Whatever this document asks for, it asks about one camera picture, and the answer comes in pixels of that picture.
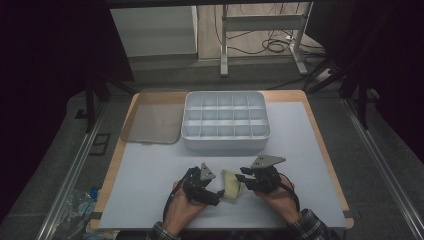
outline wooden table edge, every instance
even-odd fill
[[[327,148],[325,147],[324,140],[321,136],[321,133],[318,128],[318,124],[315,121],[315,117],[313,115],[311,106],[309,105],[308,98],[306,94],[301,90],[268,90],[268,91],[260,91],[264,94],[266,102],[302,102],[305,106],[306,113],[309,117],[309,121],[311,123],[312,129],[314,131],[315,137],[317,139],[319,148],[321,150],[322,156],[324,158],[328,173],[330,174],[331,180],[334,184],[334,188],[336,189],[337,196],[339,198],[342,210],[344,212],[350,211],[349,206],[347,204],[346,198],[344,197],[343,190],[340,186],[340,182],[337,178],[336,172],[334,170],[333,164],[330,159],[330,155],[328,154]],[[139,94],[134,95],[129,111],[125,120],[127,120],[130,110],[133,108],[135,102],[137,101]],[[99,197],[97,200],[96,207],[94,209],[95,213],[103,213],[103,210],[106,207],[107,200],[112,192],[113,184],[115,182],[116,176],[118,174],[119,166],[122,161],[122,157],[125,151],[126,142],[122,141],[120,138],[115,147],[115,152],[112,155],[112,160],[109,165],[105,181],[103,182],[103,187],[99,193]],[[100,219],[91,219],[90,227],[92,229],[98,229],[100,223]],[[346,229],[351,229],[354,225],[353,218],[346,218]]]

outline sponge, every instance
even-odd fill
[[[244,184],[240,183],[237,180],[235,173],[231,171],[222,170],[222,174],[224,175],[224,198],[236,199],[243,189]]]

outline person's right hand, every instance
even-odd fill
[[[286,177],[280,177],[284,185],[292,188],[292,184]],[[296,209],[296,203],[290,193],[281,187],[270,193],[255,192],[255,194],[265,200],[265,202],[268,203],[274,211],[280,214],[288,224],[293,224],[302,218],[302,215]]]
[[[178,236],[180,231],[206,207],[207,204],[204,203],[191,204],[184,190],[180,187],[169,204],[162,227],[170,234]]]

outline plaid sleeve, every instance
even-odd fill
[[[289,228],[295,234],[296,239],[328,240],[333,239],[330,229],[310,209],[300,212],[302,218],[290,225]]]
[[[153,229],[147,234],[146,240],[180,240],[178,236],[171,235],[162,228],[162,222],[156,222]]]

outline dark background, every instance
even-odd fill
[[[87,77],[133,81],[110,11],[100,6],[0,6],[0,217],[41,162]]]
[[[341,66],[358,52],[366,26],[379,11],[370,2],[359,1],[349,10],[353,17],[339,25],[344,38],[321,36],[341,46]],[[377,109],[421,161],[423,10],[419,1],[397,3],[363,65],[369,86],[381,97]],[[317,32],[336,31],[317,25],[326,29]],[[0,56],[3,219],[60,128],[68,99],[85,89],[87,77],[93,72],[123,81],[133,77],[109,9],[99,5],[0,2]]]

